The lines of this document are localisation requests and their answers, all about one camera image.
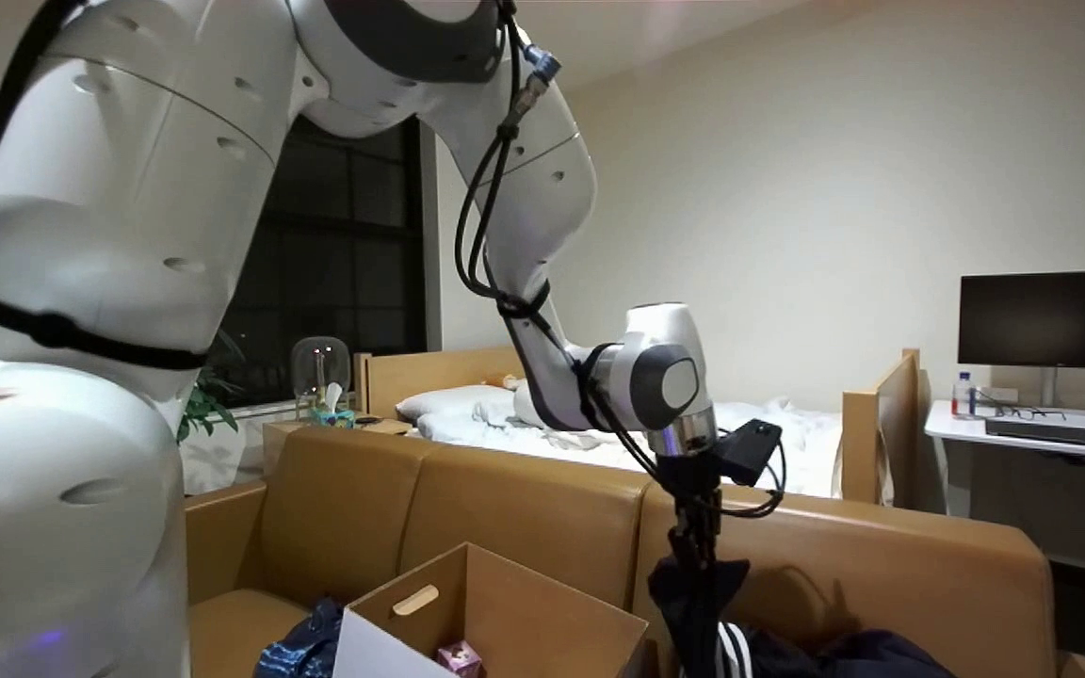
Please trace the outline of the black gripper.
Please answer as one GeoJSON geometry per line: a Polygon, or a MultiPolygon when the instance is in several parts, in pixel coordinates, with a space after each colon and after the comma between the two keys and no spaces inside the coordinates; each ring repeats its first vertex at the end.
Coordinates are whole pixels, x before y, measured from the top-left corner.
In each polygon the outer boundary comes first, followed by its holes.
{"type": "Polygon", "coordinates": [[[667,531],[669,554],[663,569],[708,572],[721,538],[721,466],[713,451],[663,456],[659,486],[669,494],[675,524],[667,531]]]}

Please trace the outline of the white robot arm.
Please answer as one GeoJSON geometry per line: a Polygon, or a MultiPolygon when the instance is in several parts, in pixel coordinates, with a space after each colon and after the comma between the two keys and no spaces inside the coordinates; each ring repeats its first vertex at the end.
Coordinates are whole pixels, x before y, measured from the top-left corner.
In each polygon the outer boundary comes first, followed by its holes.
{"type": "Polygon", "coordinates": [[[595,195],[554,71],[511,0],[40,0],[0,86],[0,678],[187,678],[178,413],[295,125],[452,152],[547,427],[713,440],[685,310],[550,312],[595,195]]]}

